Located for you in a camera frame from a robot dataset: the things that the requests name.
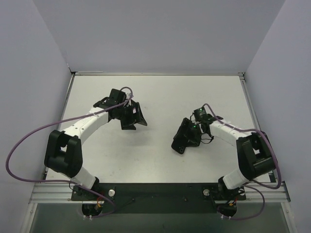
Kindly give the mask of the black phone case with phone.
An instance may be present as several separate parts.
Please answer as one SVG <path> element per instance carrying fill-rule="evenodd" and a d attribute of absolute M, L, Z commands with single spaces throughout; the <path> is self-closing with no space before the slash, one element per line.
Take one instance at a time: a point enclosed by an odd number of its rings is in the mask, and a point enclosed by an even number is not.
<path fill-rule="evenodd" d="M 173 142 L 171 144 L 171 148 L 179 153 L 179 154 L 184 154 L 185 149 L 187 148 L 188 140 L 185 138 L 175 138 L 173 139 Z"/>

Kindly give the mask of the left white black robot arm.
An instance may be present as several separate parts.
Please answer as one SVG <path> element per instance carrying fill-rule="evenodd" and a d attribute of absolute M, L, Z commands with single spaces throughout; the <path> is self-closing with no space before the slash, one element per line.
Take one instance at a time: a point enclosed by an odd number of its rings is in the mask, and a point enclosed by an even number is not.
<path fill-rule="evenodd" d="M 62 131 L 50 133 L 44 165 L 83 187 L 83 195 L 93 200 L 99 196 L 99 179 L 83 167 L 82 145 L 100 127 L 119 120 L 122 130 L 135 130 L 136 124 L 147 126 L 133 91 L 112 89 L 110 95 L 97 101 L 89 112 Z"/>

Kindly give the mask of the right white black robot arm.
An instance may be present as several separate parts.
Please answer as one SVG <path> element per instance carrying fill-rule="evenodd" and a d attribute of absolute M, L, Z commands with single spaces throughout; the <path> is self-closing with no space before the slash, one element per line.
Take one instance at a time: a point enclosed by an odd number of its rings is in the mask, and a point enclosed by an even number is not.
<path fill-rule="evenodd" d="M 205 105 L 194 110 L 189 118 L 183 118 L 171 148 L 183 154 L 188 147 L 200 146 L 205 134 L 210 141 L 219 138 L 237 150 L 238 167 L 218 180 L 218 194 L 224 198 L 237 194 L 243 185 L 276 169 L 276 158 L 264 132 L 239 129 L 213 112 L 207 113 Z"/>

